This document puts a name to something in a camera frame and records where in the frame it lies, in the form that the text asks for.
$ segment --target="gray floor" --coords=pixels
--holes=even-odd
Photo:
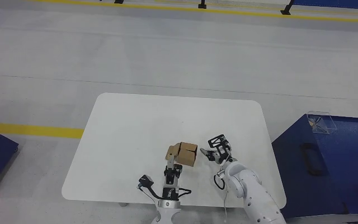
[[[103,92],[256,100],[272,140],[304,113],[358,116],[357,23],[1,0],[0,122],[84,128]],[[154,206],[67,201],[79,140],[9,136],[0,223],[150,223]],[[222,223],[186,207],[178,223]],[[230,209],[228,223],[248,223]]]

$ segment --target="yellow stripe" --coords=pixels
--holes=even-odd
[[[159,3],[173,3],[173,4],[195,4],[195,2],[180,2],[180,1],[167,1],[167,0],[154,0]],[[243,6],[243,5],[235,5],[235,4],[220,4],[220,3],[207,3],[208,6],[218,6],[218,7],[232,7],[232,8],[254,8],[259,10],[274,10],[280,11],[283,8],[274,8],[274,7],[264,7],[264,6]],[[295,10],[291,9],[290,12],[311,12],[311,13],[325,13],[325,14],[338,14],[338,15],[357,15],[355,12],[334,12],[334,11],[323,11],[323,10]]]
[[[78,128],[59,128],[59,127],[0,123],[0,133],[2,134],[25,134],[30,136],[81,138],[83,131],[84,131],[83,129],[78,129]]]
[[[246,15],[246,16],[261,16],[261,17],[274,17],[274,18],[295,18],[302,20],[323,20],[323,21],[338,21],[338,22],[358,22],[358,18],[331,18],[331,17],[319,17],[319,16],[300,16],[291,15],[285,16],[279,13],[263,13],[263,12],[244,12],[244,11],[230,11],[230,10],[203,10],[199,8],[183,8],[183,7],[171,7],[171,6],[146,6],[141,4],[114,4],[106,2],[80,2],[71,0],[29,0],[34,2],[50,2],[50,3],[64,3],[64,4],[79,4],[87,6],[105,6],[105,7],[122,7],[122,8],[141,8],[149,10],[172,10],[172,11],[186,11],[186,12],[206,12],[206,13],[219,13],[228,15]]]

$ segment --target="blue platform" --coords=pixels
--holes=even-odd
[[[357,0],[295,0],[294,4],[299,6],[358,8]]]
[[[5,168],[12,155],[17,151],[18,144],[0,135],[0,173]]]
[[[272,143],[285,218],[358,213],[358,118],[332,120],[337,130],[318,134],[303,115]]]

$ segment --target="brown cardboard box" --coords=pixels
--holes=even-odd
[[[174,146],[169,146],[166,160],[169,159],[169,154],[173,154],[177,163],[187,166],[194,166],[196,159],[197,145],[186,142],[180,142]]]

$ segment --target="transparent acrylic box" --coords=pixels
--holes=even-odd
[[[307,113],[309,125],[313,133],[331,134],[337,127],[328,112],[309,111]]]

